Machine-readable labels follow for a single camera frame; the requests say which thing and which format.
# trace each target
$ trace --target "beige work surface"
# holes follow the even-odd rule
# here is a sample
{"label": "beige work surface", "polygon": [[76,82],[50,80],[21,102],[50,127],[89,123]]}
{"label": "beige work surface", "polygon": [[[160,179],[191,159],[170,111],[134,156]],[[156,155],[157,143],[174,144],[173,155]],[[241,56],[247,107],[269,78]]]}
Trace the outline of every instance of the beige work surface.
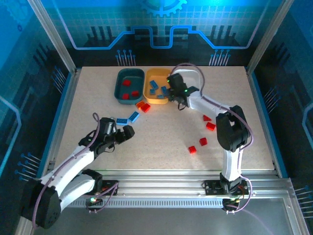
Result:
{"label": "beige work surface", "polygon": [[[138,67],[145,72],[151,67]],[[225,105],[240,105],[255,142],[243,153],[242,169],[273,169],[271,155],[244,67],[201,67],[206,76],[203,93]],[[56,165],[68,157],[79,140],[96,128],[92,113],[100,117],[128,118],[137,108],[121,105],[114,98],[118,72],[123,67],[83,67],[67,119]],[[177,104],[151,105],[148,113],[131,124],[135,136],[113,153],[103,153],[88,168],[104,169],[191,169],[221,170],[223,149],[216,131],[205,128],[202,114],[191,109],[179,111]],[[208,145],[201,147],[199,139]],[[197,153],[190,155],[194,145]]]}

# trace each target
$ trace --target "red block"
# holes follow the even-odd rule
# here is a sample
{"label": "red block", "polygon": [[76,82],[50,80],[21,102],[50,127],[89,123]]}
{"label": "red block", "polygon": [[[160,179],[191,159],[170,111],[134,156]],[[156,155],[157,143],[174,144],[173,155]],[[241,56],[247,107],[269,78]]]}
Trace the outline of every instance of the red block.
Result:
{"label": "red block", "polygon": [[193,154],[193,153],[196,153],[196,152],[197,152],[195,146],[189,147],[188,150],[189,150],[189,153],[190,153],[190,154]]}
{"label": "red block", "polygon": [[207,145],[207,139],[206,139],[206,137],[201,138],[201,139],[199,140],[199,142],[200,142],[201,146]]}
{"label": "red block", "polygon": [[214,131],[215,127],[216,127],[216,125],[213,123],[210,123],[210,122],[208,122],[206,125],[206,128],[210,131]]}
{"label": "red block", "polygon": [[139,91],[133,91],[132,96],[139,96]]}
{"label": "red block", "polygon": [[149,104],[144,104],[143,106],[141,106],[141,110],[145,113],[148,112],[150,108],[151,106]]}
{"label": "red block", "polygon": [[203,115],[203,121],[212,121],[212,119],[206,115]]}
{"label": "red block", "polygon": [[129,99],[129,94],[123,94],[122,99]]}
{"label": "red block", "polygon": [[131,83],[132,82],[130,80],[126,79],[126,80],[123,81],[123,86],[129,87],[131,85]]}

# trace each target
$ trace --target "tray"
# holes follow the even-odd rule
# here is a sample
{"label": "tray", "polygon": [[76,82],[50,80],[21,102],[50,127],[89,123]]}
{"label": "tray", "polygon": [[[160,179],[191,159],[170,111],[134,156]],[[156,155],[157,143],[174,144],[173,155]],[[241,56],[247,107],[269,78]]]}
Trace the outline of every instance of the tray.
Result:
{"label": "tray", "polygon": [[[147,99],[147,102],[150,104],[166,104],[168,103],[168,98],[158,99],[157,96],[163,94],[161,91],[161,87],[166,86],[169,88],[169,84],[167,82],[167,77],[171,73],[170,69],[162,69],[162,68],[153,68],[149,69],[146,73],[145,84],[143,88],[143,96]],[[154,80],[158,89],[156,90],[154,95],[150,94],[150,89],[152,86],[150,82]]]}
{"label": "tray", "polygon": [[[124,86],[123,82],[130,80],[130,86]],[[120,104],[136,104],[142,100],[145,73],[141,69],[122,69],[115,84],[114,96]],[[139,91],[138,96],[132,96],[132,92]],[[122,99],[123,94],[129,94],[129,99]]]}

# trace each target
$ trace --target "dark teal tray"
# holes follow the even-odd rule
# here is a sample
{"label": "dark teal tray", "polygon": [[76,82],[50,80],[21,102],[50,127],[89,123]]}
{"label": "dark teal tray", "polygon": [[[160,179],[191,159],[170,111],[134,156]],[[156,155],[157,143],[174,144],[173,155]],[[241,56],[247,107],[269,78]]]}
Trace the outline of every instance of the dark teal tray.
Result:
{"label": "dark teal tray", "polygon": [[[123,86],[124,80],[130,80],[129,87]],[[122,69],[118,75],[115,85],[114,96],[121,104],[137,104],[142,100],[145,72],[141,69]],[[139,91],[139,96],[133,97],[132,92]],[[123,94],[129,94],[129,99],[122,99]]]}

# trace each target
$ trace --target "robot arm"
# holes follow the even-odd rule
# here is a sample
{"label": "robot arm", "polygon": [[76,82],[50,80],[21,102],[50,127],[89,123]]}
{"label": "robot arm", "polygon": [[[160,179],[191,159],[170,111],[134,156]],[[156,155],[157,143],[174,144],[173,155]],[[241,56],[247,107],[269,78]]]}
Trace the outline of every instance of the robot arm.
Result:
{"label": "robot arm", "polygon": [[[56,222],[62,210],[75,199],[89,192],[93,195],[101,193],[102,175],[93,170],[82,171],[82,169],[100,154],[134,136],[131,126],[124,126],[123,130],[117,130],[114,119],[101,118],[99,134],[92,145],[90,145],[93,139],[91,135],[96,131],[81,139],[74,152],[52,172],[40,179],[31,179],[27,182],[22,196],[21,216],[33,220],[34,211],[37,210],[36,224],[47,229]],[[35,208],[38,198],[39,206]]]}
{"label": "robot arm", "polygon": [[244,124],[225,108],[246,121],[241,107],[222,105],[208,96],[201,95],[198,88],[188,88],[179,73],[170,75],[168,83],[170,85],[170,89],[168,89],[170,101],[177,101],[179,107],[183,105],[195,109],[211,118],[216,124],[217,139],[224,149],[224,164],[220,174],[221,186],[225,194],[232,192],[241,182],[242,151],[240,151],[240,147],[247,143],[249,132]]}

